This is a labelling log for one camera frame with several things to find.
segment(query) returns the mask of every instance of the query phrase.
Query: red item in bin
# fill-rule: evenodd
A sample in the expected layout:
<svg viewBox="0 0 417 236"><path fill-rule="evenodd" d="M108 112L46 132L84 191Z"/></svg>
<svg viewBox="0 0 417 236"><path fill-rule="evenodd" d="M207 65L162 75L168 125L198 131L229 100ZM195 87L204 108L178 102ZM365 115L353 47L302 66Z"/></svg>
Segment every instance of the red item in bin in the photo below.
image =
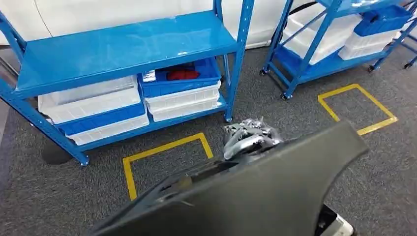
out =
<svg viewBox="0 0 417 236"><path fill-rule="evenodd" d="M168 72L167 80L189 80L195 79L199 75L200 73L195 70L176 70Z"/></svg>

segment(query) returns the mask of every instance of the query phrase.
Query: plastic storage bin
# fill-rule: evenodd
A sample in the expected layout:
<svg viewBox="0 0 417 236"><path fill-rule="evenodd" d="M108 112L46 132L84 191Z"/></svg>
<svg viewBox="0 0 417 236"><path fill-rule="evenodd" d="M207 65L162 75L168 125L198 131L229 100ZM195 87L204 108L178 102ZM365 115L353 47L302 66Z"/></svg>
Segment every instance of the plastic storage bin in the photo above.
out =
<svg viewBox="0 0 417 236"><path fill-rule="evenodd" d="M121 81L123 86L119 86L119 88L124 87L126 84L126 80ZM38 97L38 109L43 114L48 115L52 119L53 123L58 124L140 103L141 99L138 92L138 81L136 76L129 77L129 84L133 86L127 89L117 90L111 93L64 104L58 104L54 100L54 97L60 97L60 101L69 100L64 99L64 96L51 95L51 93L45 94ZM95 86L102 88L103 85L88 85L89 89L94 91L93 93L97 94ZM76 89L84 90L83 87L74 88L74 91L76 91ZM73 94L74 92L68 93L64 91L63 93L68 95Z"/></svg>
<svg viewBox="0 0 417 236"><path fill-rule="evenodd" d="M290 15L288 17L287 26L284 29L281 43L300 30L304 25L310 22L314 17L318 16L325 9L326 8L324 6L316 3ZM324 17L325 15L309 25L305 30L297 34L297 36L295 36L290 42L285 44L284 47L295 52L301 58L304 58L308 48L317 34L317 31L319 30L320 25L322 24ZM352 34L355 26L360 21L361 17L355 14L334 19L309 63L311 65L316 64L320 60L343 47L346 40Z"/></svg>
<svg viewBox="0 0 417 236"><path fill-rule="evenodd" d="M367 11L362 14L363 20L355 27L359 36L367 36L401 29L412 16L410 12L398 5Z"/></svg>
<svg viewBox="0 0 417 236"><path fill-rule="evenodd" d="M152 113L152 111L170 109L172 107L195 103L201 100L219 98L220 85L221 83L218 81L215 85L176 92L159 97L145 98L145 101Z"/></svg>
<svg viewBox="0 0 417 236"><path fill-rule="evenodd" d="M73 135L84 131L96 129L122 120L131 119L145 114L143 103L137 103L127 107L111 110L81 119L71 120L56 124L55 127L62 130L65 135Z"/></svg>
<svg viewBox="0 0 417 236"><path fill-rule="evenodd" d="M175 117L182 117L189 114L203 112L216 108L219 104L217 102L219 96L201 100L195 103L183 104L161 110L149 109L152 114L153 121L158 122Z"/></svg>
<svg viewBox="0 0 417 236"><path fill-rule="evenodd" d="M97 127L95 129L87 130L81 133L67 135L67 137L73 139L77 145L83 145L100 139L108 138L116 134L121 134L133 129L141 128L146 125L149 125L149 119L145 109L145 114L141 116L121 120L112 124Z"/></svg>
<svg viewBox="0 0 417 236"><path fill-rule="evenodd" d="M291 37L291 35L293 35L293 33L288 33L288 31L284 30L283 34L282 34L281 43L284 42L285 40L287 40L289 37ZM322 44L322 43L320 43L319 47L317 47L316 51L314 52L313 56L311 57L309 64L314 65L314 64L318 63L319 61L323 60L324 58L328 57L332 53L336 52L338 49L343 47L343 45L345 44L345 40L347 38L348 37L341 38L341 40L335 40L332 43L327 44L325 47L323 47L323 46L320 47L320 45ZM305 55L307 54L307 51L308 51L310 45L309 44L304 44L301 41L299 41L297 39L297 37L294 37L289 42L287 42L284 45L284 47L293 51L299 57L304 58Z"/></svg>
<svg viewBox="0 0 417 236"><path fill-rule="evenodd" d="M47 94L56 105L75 102L86 98L96 97L107 93L131 89L135 86L136 75L126 76L115 80L103 81L78 88Z"/></svg>
<svg viewBox="0 0 417 236"><path fill-rule="evenodd" d="M354 48L354 49L345 46L342 48L342 50L340 50L338 55L343 60L350 60L350 59L359 58L359 57L381 52L385 48L386 45L387 45L386 43L379 43L379 44L374 44L374 45L369 45L366 47Z"/></svg>
<svg viewBox="0 0 417 236"><path fill-rule="evenodd" d="M399 32L399 29L376 33L368 36L360 36L353 32L345 43L345 46L351 49L364 48L367 46L375 46L376 44L389 44L395 35Z"/></svg>
<svg viewBox="0 0 417 236"><path fill-rule="evenodd" d="M156 81L144 82L142 74L139 74L138 77L142 82L144 97L157 97L215 85L221 78L221 73L214 57L195 61L194 69L200 73L200 76L189 80L167 81L168 71L156 70Z"/></svg>

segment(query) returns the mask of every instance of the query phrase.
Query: yellow floor marking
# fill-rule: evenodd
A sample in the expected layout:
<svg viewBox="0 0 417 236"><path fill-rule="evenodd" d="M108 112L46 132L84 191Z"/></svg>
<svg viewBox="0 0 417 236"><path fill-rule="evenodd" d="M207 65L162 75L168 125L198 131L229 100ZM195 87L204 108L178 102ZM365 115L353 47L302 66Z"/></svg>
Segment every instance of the yellow floor marking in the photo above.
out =
<svg viewBox="0 0 417 236"><path fill-rule="evenodd" d="M137 197L135 182L133 180L132 169L130 168L130 162L142 159L150 155L157 154L159 152L162 152L171 148L175 148L179 145L186 144L197 139L199 139L201 144L203 145L207 158L208 159L213 158L213 153L211 152L209 143L207 142L207 139L203 133L191 135L186 138L176 140L174 142L153 148L151 150L147 150L147 151L123 158L124 174L126 176L127 190L129 191L130 199L134 200Z"/></svg>
<svg viewBox="0 0 417 236"><path fill-rule="evenodd" d="M387 108L385 108L377 99L375 99L374 96L372 96L368 91L366 91L364 88L362 88L359 84L351 84L343 88L338 88L336 90L326 92L323 94L320 94L317 96L317 99L319 100L319 103L324 107L324 109L333 117L335 121L340 121L340 118L336 115L336 113L327 105L327 103L324 101L325 98L337 95L339 93L346 92L351 89L359 89L360 92L363 93L369 100L371 100L379 109L381 109L389 118L386 120L383 120L381 122L378 122L376 124L370 125L368 127L365 127L363 129L360 129L357 131L359 135L364 135L367 133L370 133L372 131L375 131L379 128L382 128L384 126L387 126L389 124L392 124L396 121L398 121L398 118L394 116L393 113L391 113Z"/></svg>

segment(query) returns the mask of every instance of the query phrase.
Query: blue plastic bin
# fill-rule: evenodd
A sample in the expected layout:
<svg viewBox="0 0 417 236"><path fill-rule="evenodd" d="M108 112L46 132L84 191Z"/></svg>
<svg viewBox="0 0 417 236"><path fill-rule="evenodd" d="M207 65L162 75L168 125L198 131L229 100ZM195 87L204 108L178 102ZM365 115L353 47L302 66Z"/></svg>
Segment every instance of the blue plastic bin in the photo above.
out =
<svg viewBox="0 0 417 236"><path fill-rule="evenodd" d="M354 31L359 36L368 36L391 30L399 30L403 28L411 16L411 12L398 5L367 11L362 14L363 19Z"/></svg>
<svg viewBox="0 0 417 236"><path fill-rule="evenodd" d="M156 70L156 81L144 82L142 74L138 74L144 97L157 97L215 85L221 78L221 73L214 57L195 61L193 69L198 71L200 75L196 79L189 80L167 81L169 71Z"/></svg>
<svg viewBox="0 0 417 236"><path fill-rule="evenodd" d="M122 120L138 117L143 114L145 114L145 107L144 102L142 101L138 104L99 113L93 116L55 124L55 127L62 130L66 135L73 135Z"/></svg>

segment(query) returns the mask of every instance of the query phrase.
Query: shelf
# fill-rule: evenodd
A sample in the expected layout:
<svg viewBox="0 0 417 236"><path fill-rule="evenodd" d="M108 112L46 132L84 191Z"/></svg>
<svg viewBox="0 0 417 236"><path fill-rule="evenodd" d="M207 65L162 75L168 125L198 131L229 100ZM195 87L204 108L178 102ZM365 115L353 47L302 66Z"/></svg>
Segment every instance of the shelf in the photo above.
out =
<svg viewBox="0 0 417 236"><path fill-rule="evenodd" d="M375 53L360 58L342 60L338 53L339 50L314 65L308 65L303 75L301 75L299 82L305 83L310 80L314 80L326 75L352 68L360 64L364 64L368 61L383 58L386 55L386 53L382 51L380 53ZM298 55L284 47L280 47L277 51L274 52L274 56L292 76L297 75L297 71L300 68L302 61Z"/></svg>
<svg viewBox="0 0 417 236"><path fill-rule="evenodd" d="M317 0L318 3L325 7L330 7L334 0ZM337 11L336 17L342 17L354 13L361 13L369 10L375 10L378 8L394 5L400 3L401 0L379 0L372 4L363 4L360 6L352 6L351 0L343 0Z"/></svg>
<svg viewBox="0 0 417 236"><path fill-rule="evenodd" d="M31 97L235 52L213 11L30 41L16 96Z"/></svg>
<svg viewBox="0 0 417 236"><path fill-rule="evenodd" d="M134 129L125 133L121 133L118 135L114 135L105 139L101 139L101 140L97 140L95 142L92 143L88 143L88 144L84 144L81 146L78 146L78 150L80 151L85 151L85 150L89 150L89 149L93 149L99 146L103 146L103 145L107 145L110 143L114 143L123 139L127 139L127 138L131 138L140 134L144 134L144 133L148 133L157 129L161 129L161 128L165 128L174 124L179 124L179 123L183 123L198 117L203 117L203 116L207 116L209 114L213 114L216 112L220 112L220 111L224 111L227 109L227 103L225 101L225 99L223 98L222 95L220 95L220 98L218 100L218 103L220 103L216 108L208 110L208 111L203 111L203 112L199 112L199 113L195 113L195 114L190 114L187 116L183 116L183 117L178 117L178 118L173 118L173 119L168 119L168 120L163 120L163 121L159 121L159 122L154 122L151 118L151 115L148 113L148 117L149 117L149 125L138 128L138 129Z"/></svg>

